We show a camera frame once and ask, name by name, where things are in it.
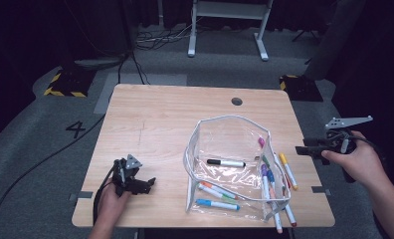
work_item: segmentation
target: orange marker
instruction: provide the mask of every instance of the orange marker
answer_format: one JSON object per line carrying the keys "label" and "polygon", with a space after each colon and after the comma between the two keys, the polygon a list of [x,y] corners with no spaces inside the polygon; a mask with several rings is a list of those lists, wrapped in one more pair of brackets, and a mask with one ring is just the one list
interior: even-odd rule
{"label": "orange marker", "polygon": [[215,190],[215,191],[217,191],[219,193],[222,193],[223,195],[225,195],[225,196],[227,196],[229,198],[236,199],[236,200],[238,199],[237,195],[235,195],[234,193],[231,193],[231,192],[229,192],[229,191],[227,191],[225,189],[222,189],[220,187],[217,187],[217,186],[212,185],[212,184],[210,184],[208,182],[205,182],[205,181],[201,181],[200,183],[205,185],[205,186],[207,186],[207,187],[209,187],[209,188],[212,188],[213,190]]}

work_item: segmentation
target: wooden table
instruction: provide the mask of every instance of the wooden table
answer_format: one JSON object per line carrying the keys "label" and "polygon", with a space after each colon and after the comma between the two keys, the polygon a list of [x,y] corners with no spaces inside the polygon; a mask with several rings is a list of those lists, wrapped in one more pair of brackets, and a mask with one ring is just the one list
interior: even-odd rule
{"label": "wooden table", "polygon": [[[242,100],[240,106],[232,98]],[[149,194],[132,196],[118,226],[149,227],[275,227],[269,222],[186,213],[188,174],[182,157],[198,120],[222,115],[238,115],[253,120],[272,134],[276,152],[283,152],[298,182],[290,206],[298,227],[329,227],[334,217],[309,156],[296,154],[302,133],[291,102],[283,91],[197,87],[117,85],[100,130],[95,152],[82,191],[92,198],[79,198],[73,223],[93,225],[96,191],[115,159],[135,156],[143,166],[139,180],[156,177]],[[289,220],[281,212],[285,227]]]}

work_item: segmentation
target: hand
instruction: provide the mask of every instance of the hand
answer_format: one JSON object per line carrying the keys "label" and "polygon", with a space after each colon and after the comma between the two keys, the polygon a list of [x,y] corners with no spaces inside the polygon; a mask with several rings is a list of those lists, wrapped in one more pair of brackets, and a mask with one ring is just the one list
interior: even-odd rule
{"label": "hand", "polygon": [[[352,133],[355,136],[365,138],[359,131],[353,131]],[[364,186],[369,186],[383,176],[387,177],[380,158],[373,147],[362,140],[357,140],[355,143],[356,149],[351,154],[324,150],[321,155],[341,165],[352,178]]]}
{"label": "hand", "polygon": [[107,186],[101,193],[100,202],[98,203],[98,220],[96,221],[89,239],[110,238],[119,216],[125,209],[126,201],[131,195],[131,192],[124,191],[122,195],[118,197],[115,192],[116,186],[111,182],[111,178],[107,180]]}
{"label": "hand", "polygon": [[115,193],[116,186],[111,183],[112,179],[108,179],[106,186],[100,197],[98,204],[98,221],[104,220],[107,225],[114,226],[119,219],[119,216],[125,209],[126,201],[128,200],[131,192],[124,191],[120,197]]}

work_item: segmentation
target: white stand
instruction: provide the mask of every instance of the white stand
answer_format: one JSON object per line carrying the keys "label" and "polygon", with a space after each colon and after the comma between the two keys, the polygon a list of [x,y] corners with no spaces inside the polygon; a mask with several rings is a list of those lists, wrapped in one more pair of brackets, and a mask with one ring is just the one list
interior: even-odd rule
{"label": "white stand", "polygon": [[225,2],[205,2],[194,0],[193,16],[191,26],[190,43],[188,46],[188,57],[194,57],[196,54],[196,24],[197,16],[202,17],[223,17],[223,18],[241,18],[262,20],[259,33],[255,33],[257,47],[263,61],[269,59],[262,38],[265,33],[266,24],[271,13],[273,0],[267,5],[260,4],[243,4],[243,3],[225,3]]}

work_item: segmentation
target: black cable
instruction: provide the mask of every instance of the black cable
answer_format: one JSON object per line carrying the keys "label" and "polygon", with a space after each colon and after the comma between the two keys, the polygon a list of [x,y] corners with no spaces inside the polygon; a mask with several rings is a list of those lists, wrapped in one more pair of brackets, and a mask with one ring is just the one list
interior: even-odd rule
{"label": "black cable", "polygon": [[122,68],[123,63],[126,61],[127,58],[128,58],[128,55],[125,55],[122,58],[122,61],[119,64],[119,67],[118,67],[118,84],[120,84],[120,69]]}
{"label": "black cable", "polygon": [[76,24],[77,24],[77,26],[79,27],[80,31],[83,33],[83,35],[85,36],[86,40],[92,45],[92,47],[93,47],[96,51],[98,51],[98,52],[100,52],[100,53],[102,53],[102,54],[104,54],[104,55],[106,55],[106,56],[109,56],[109,57],[118,57],[118,56],[116,56],[116,55],[112,55],[112,54],[106,53],[106,52],[102,51],[101,49],[99,49],[97,46],[95,46],[95,44],[89,39],[88,35],[87,35],[86,32],[83,30],[82,25],[80,24],[79,20],[77,19],[76,15],[74,14],[74,12],[73,12],[73,10],[71,9],[70,5],[68,5],[67,0],[64,0],[64,3],[65,3],[65,5],[67,6],[67,9],[69,10],[71,16],[72,16],[72,17],[74,18],[74,20],[76,21]]}
{"label": "black cable", "polygon": [[95,122],[95,124],[92,125],[91,128],[89,128],[89,130],[87,130],[85,133],[81,134],[78,138],[76,138],[74,141],[70,142],[69,144],[67,144],[66,146],[62,147],[61,149],[51,153],[51,155],[45,157],[43,160],[39,161],[38,163],[36,163],[35,165],[33,165],[30,169],[28,169],[26,172],[24,172],[21,176],[19,176],[12,184],[10,187],[7,188],[7,190],[5,191],[4,195],[2,195],[1,199],[0,199],[0,207],[2,205],[2,203],[4,202],[5,197],[8,195],[8,193],[14,188],[14,186],[21,180],[23,179],[27,174],[29,174],[31,171],[33,171],[35,168],[37,168],[38,166],[40,166],[42,163],[44,163],[45,161],[47,161],[48,159],[50,159],[51,157],[57,155],[58,153],[64,151],[65,149],[69,148],[71,145],[73,145],[74,143],[78,142],[80,139],[82,139],[84,136],[86,136],[86,134],[88,134],[90,131],[92,131],[92,129],[94,129],[100,122],[101,120],[104,119],[103,115],[97,122]]}
{"label": "black cable", "polygon": [[135,60],[135,55],[134,55],[134,52],[132,52],[131,53],[131,57],[132,57],[132,60],[134,61],[134,63],[135,63],[135,66],[137,67],[137,71],[138,71],[138,74],[140,75],[140,79],[141,79],[141,83],[143,84],[143,85],[145,85],[145,82],[144,82],[144,79],[143,79],[143,76],[141,75],[141,71],[140,71],[140,69],[141,69],[141,66],[140,67],[138,67],[138,63],[137,63],[137,61]]}

